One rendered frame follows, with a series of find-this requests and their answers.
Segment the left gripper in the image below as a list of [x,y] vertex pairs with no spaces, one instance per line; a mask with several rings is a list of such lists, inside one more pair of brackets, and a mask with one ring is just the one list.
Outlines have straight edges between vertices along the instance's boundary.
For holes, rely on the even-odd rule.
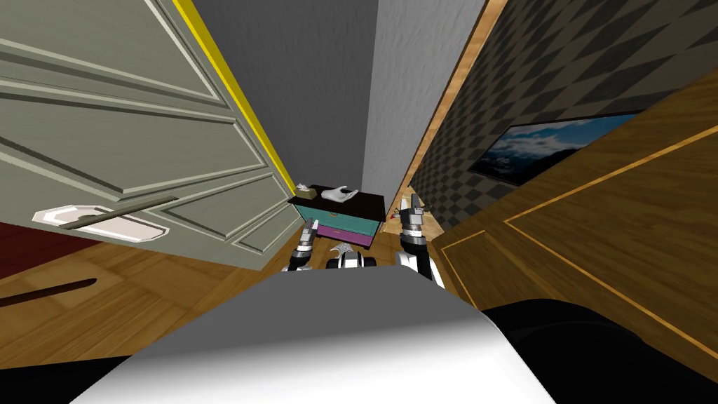
[[308,218],[306,224],[303,226],[302,232],[299,238],[299,248],[312,248],[313,242],[315,241],[316,232],[318,230],[318,220],[313,221]]

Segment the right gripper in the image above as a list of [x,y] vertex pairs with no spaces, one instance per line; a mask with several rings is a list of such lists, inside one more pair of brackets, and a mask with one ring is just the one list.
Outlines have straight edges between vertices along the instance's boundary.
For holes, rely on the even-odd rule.
[[398,211],[400,223],[402,226],[421,226],[424,224],[424,210],[420,198],[417,194],[412,194],[409,203],[405,198],[400,201],[400,210]]

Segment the teal dresser with dark top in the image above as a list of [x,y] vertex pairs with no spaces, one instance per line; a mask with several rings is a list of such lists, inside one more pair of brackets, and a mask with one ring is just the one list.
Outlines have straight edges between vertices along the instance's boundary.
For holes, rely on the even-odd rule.
[[386,221],[384,197],[358,192],[345,202],[324,199],[321,193],[329,190],[322,185],[311,185],[317,191],[312,199],[295,195],[287,200],[301,218],[318,221],[317,235],[370,249],[380,226]]

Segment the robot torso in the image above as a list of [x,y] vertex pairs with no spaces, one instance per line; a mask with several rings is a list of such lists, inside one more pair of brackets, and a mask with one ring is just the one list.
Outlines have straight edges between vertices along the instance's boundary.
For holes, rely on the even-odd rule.
[[71,404],[555,404],[481,311],[404,266],[274,274]]

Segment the framed sky landscape picture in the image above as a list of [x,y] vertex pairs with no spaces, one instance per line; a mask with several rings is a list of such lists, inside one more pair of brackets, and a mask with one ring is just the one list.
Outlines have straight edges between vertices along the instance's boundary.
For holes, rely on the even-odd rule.
[[639,113],[635,110],[510,126],[469,171],[518,187]]

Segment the grey-green panelled door leaf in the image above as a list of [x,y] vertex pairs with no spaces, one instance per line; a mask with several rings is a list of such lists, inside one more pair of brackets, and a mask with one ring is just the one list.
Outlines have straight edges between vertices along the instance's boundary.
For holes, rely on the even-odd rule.
[[[32,220],[69,205],[169,228],[131,243]],[[0,222],[259,271],[290,188],[174,0],[0,0]]]

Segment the brown wooden door, gold lines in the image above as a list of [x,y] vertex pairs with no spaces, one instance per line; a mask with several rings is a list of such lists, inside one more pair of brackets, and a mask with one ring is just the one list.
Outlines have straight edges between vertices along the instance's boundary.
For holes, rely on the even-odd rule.
[[478,309],[596,311],[718,382],[718,68],[433,240]]

